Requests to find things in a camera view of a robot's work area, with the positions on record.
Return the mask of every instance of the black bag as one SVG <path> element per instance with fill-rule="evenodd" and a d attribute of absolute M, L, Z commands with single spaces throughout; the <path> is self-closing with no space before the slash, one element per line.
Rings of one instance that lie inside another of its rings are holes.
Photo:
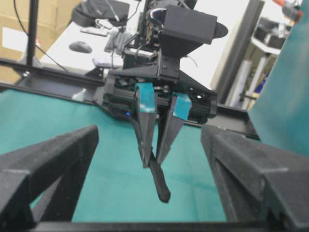
<path fill-rule="evenodd" d="M 130 5 L 125 2 L 109 0 L 113 6 L 120 22 L 117 22 L 115 15 L 105 0 L 87 0 L 78 4 L 72 11 L 72 21 L 81 27 L 91 27 L 95 25 L 95 20 L 108 19 L 114 26 L 125 26 Z"/>

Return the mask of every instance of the teal cloth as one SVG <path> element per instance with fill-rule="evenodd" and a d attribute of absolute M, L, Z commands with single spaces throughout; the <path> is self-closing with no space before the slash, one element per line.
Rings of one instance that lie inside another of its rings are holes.
<path fill-rule="evenodd" d="M 263 143 L 309 156 L 309 1 L 249 112 Z"/>
<path fill-rule="evenodd" d="M 0 94 L 0 118 L 0 154 L 89 124 L 98 126 L 99 145 L 73 221 L 225 221 L 199 128 L 184 126 L 162 165 L 171 191 L 165 204 L 158 199 L 150 170 L 142 168 L 129 123 L 95 106 L 14 90 Z"/>

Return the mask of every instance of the keyboard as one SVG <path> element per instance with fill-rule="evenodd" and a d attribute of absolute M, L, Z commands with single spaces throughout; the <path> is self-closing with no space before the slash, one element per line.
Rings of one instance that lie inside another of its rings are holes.
<path fill-rule="evenodd" d="M 110 38 L 104 48 L 105 52 L 112 52 L 112 41 L 115 36 L 118 34 L 117 31 L 112 31 L 110 34 Z M 132 35 L 125 31 L 124 33 L 119 33 L 114 40 L 114 53 L 121 55 L 125 49 L 126 42 L 132 37 Z"/>

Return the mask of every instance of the computer mouse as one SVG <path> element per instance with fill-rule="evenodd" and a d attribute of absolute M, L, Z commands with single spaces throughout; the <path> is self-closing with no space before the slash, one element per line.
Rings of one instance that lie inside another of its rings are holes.
<path fill-rule="evenodd" d="M 91 53 L 92 48 L 85 42 L 77 41 L 69 45 L 69 49 L 74 52 Z"/>

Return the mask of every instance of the black pole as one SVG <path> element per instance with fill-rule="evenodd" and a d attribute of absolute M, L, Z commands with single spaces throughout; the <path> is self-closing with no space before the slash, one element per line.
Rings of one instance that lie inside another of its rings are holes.
<path fill-rule="evenodd" d="M 228 55 L 224 69 L 216 86 L 218 102 L 221 104 L 225 104 L 227 100 L 238 69 L 240 68 L 241 62 L 246 55 L 251 36 L 254 32 L 254 28 L 260 17 L 263 6 L 264 1 L 261 0 L 250 0 L 248 4 L 232 49 Z"/>
<path fill-rule="evenodd" d="M 38 10 L 39 10 L 39 0 L 30 0 L 27 66 L 31 67 L 33 57 L 35 56 L 35 40 L 37 36 Z"/>

